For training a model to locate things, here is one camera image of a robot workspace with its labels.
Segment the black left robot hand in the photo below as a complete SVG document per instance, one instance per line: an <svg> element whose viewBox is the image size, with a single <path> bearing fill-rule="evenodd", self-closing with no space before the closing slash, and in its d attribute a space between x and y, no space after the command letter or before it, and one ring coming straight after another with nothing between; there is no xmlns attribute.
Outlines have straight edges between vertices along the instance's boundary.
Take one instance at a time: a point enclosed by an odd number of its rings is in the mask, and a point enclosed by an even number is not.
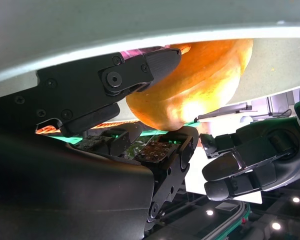
<svg viewBox="0 0 300 240"><path fill-rule="evenodd" d="M200 134L211 161L202 169L211 201L272 191L300 179L300 101L294 117L251 123L231 134Z"/></svg>

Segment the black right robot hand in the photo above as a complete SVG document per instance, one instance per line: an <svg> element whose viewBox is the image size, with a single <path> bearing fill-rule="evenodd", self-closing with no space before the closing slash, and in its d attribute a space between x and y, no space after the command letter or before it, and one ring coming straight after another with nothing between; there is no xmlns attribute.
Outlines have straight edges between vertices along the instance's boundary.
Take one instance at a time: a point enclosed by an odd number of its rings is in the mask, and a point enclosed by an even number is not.
<svg viewBox="0 0 300 240"><path fill-rule="evenodd" d="M135 123L77 144L36 131L52 125L69 138L114 118L120 100L168 76L181 56L166 48L75 60L0 97L0 240L143 239L178 192L198 131L169 131L131 160L123 153L142 132Z"/></svg>

